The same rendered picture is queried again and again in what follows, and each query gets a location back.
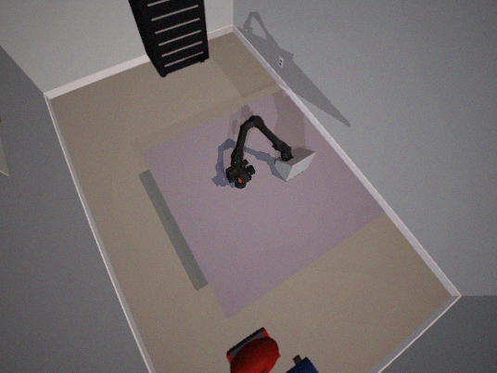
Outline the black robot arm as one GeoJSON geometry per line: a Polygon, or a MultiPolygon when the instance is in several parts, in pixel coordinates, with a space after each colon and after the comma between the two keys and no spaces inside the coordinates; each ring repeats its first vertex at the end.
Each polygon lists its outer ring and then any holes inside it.
{"type": "Polygon", "coordinates": [[[236,147],[231,154],[231,165],[226,170],[226,175],[229,179],[232,179],[236,175],[241,179],[242,183],[245,184],[251,180],[251,174],[244,173],[246,171],[246,165],[249,164],[247,160],[243,160],[244,152],[243,147],[245,144],[248,129],[252,127],[260,129],[272,142],[272,147],[275,150],[281,151],[282,161],[289,161],[293,159],[291,154],[291,147],[287,145],[284,141],[278,139],[272,131],[264,124],[264,121],[259,115],[251,115],[244,123],[240,125],[240,130],[238,138],[236,141],[236,147]],[[236,163],[235,163],[236,162],[236,163]],[[239,175],[238,172],[244,173],[239,175]]]}

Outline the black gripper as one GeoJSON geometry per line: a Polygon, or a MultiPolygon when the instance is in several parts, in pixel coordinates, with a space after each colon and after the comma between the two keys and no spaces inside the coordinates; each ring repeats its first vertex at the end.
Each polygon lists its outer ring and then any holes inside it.
{"type": "MultiPolygon", "coordinates": [[[[247,166],[246,171],[245,171],[244,173],[247,173],[247,174],[255,174],[255,170],[254,170],[253,166],[252,166],[252,165],[250,165],[250,166],[247,166]]],[[[238,174],[239,174],[239,175],[244,174],[244,173],[240,173],[240,172],[238,172],[238,174]]],[[[229,183],[233,183],[233,182],[235,182],[235,181],[238,181],[238,175],[236,175],[236,176],[235,176],[235,177],[233,177],[232,179],[229,179],[229,178],[228,178],[228,176],[226,176],[226,177],[227,177],[227,179],[228,179],[229,183]]]]}

